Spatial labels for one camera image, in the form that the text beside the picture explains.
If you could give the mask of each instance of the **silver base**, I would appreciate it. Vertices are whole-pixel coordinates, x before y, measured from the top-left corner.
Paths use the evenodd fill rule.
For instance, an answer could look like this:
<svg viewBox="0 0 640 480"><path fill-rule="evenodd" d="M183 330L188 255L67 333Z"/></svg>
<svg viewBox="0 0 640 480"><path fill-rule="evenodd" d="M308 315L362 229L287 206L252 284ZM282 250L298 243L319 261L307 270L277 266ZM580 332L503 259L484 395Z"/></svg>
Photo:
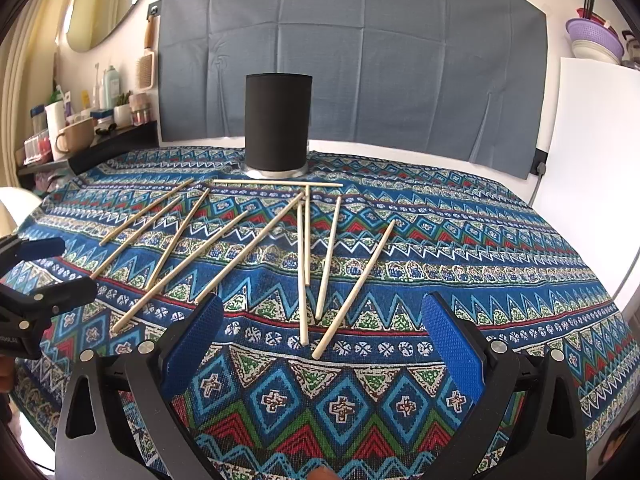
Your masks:
<svg viewBox="0 0 640 480"><path fill-rule="evenodd" d="M287 171L266 171L266 170L254 170L254 168L249 168L246 164L242 165L242 172L248 176L249 178L255 178L257 180L270 180L270 179L281 179L281 178L297 178L299 176L306 175L309 171L309 164L305 162L305 165L302 168L298 168L297 170L287 170Z"/></svg>

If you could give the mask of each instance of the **black cylindrical container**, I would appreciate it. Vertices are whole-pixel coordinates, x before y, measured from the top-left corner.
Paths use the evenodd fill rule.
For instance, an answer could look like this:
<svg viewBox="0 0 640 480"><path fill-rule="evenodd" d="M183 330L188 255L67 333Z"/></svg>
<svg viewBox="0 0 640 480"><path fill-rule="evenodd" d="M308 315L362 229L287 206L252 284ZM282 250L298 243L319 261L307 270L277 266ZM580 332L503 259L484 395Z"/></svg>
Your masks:
<svg viewBox="0 0 640 480"><path fill-rule="evenodd" d="M251 74L244 98L245 170L254 178L306 173L311 83L302 74Z"/></svg>

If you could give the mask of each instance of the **patterned tablecloth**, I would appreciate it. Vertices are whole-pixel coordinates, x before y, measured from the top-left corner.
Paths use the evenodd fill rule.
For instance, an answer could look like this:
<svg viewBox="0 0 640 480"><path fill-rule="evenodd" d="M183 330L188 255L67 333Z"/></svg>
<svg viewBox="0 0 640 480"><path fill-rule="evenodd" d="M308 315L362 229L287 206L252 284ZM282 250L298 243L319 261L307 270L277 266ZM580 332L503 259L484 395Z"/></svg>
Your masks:
<svg viewBox="0 0 640 480"><path fill-rule="evenodd" d="M184 179L199 182L120 255L99 280L94 303L54 318L42 359L20 363L14 396L50 443L76 356L85 348L129 352L188 316L222 265L295 195L287 187L213 187L211 179L239 175L241 161L241 150L129 153L53 193L20 228L29 238L66 241L61 258L21 264L5 277L27 292L89 274L117 246L98 246L111 228ZM500 184L465 173L323 153L311 154L310 171L313 180L344 184L313 190L311 349L380 233L392 219L396 228L319 362L298 336L295 211L223 280L223 326L189 389L173 403L228 478L245 480L256 472L300 478L321 463L343 478L420 474L470 405L420 322L422 297L434 290L488 338L535 355L561 349L578 388L587 446L593 446L638 384L638 346L595 275L540 216ZM221 224L241 211L251 214L125 331L110 336L110 326L141 296L146 277L205 186L212 186L209 199L163 274ZM326 313L315 322L311 312L338 193L343 201ZM117 242L131 233L125 230ZM162 470L132 399L123 396L123 402L145 459ZM481 468L499 459L521 402L522 396L513 396Z"/></svg>

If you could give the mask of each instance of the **silver screw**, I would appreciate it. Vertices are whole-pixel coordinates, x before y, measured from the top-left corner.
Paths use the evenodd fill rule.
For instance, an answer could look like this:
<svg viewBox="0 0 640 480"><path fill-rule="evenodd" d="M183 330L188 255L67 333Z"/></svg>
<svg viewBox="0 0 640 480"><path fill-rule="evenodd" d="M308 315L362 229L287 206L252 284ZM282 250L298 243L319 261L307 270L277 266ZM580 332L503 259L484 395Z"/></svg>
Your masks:
<svg viewBox="0 0 640 480"><path fill-rule="evenodd" d="M564 361L564 354L561 351L559 351L558 349L554 348L551 351L551 358L554 361L558 361L559 363L561 363L562 361Z"/></svg>
<svg viewBox="0 0 640 480"><path fill-rule="evenodd" d="M496 339L491 341L491 350L497 354L504 354L507 351L507 345L503 341Z"/></svg>
<svg viewBox="0 0 640 480"><path fill-rule="evenodd" d="M156 345L153 341L143 341L138 345L138 352L141 354L149 354L154 351Z"/></svg>
<svg viewBox="0 0 640 480"><path fill-rule="evenodd" d="M82 351L80 354L80 360L85 363L94 358L94 351L88 348L87 350Z"/></svg>

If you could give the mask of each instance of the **hand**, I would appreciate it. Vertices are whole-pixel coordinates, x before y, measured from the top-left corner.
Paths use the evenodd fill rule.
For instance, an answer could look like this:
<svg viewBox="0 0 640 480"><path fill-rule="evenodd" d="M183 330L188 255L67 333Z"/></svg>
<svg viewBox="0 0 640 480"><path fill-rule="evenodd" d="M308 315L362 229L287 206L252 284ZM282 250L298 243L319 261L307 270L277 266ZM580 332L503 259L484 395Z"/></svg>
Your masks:
<svg viewBox="0 0 640 480"><path fill-rule="evenodd" d="M340 477L325 465L316 467L307 476L306 480L340 480Z"/></svg>
<svg viewBox="0 0 640 480"><path fill-rule="evenodd" d="M0 394L9 393L14 387L14 358L0 355Z"/></svg>

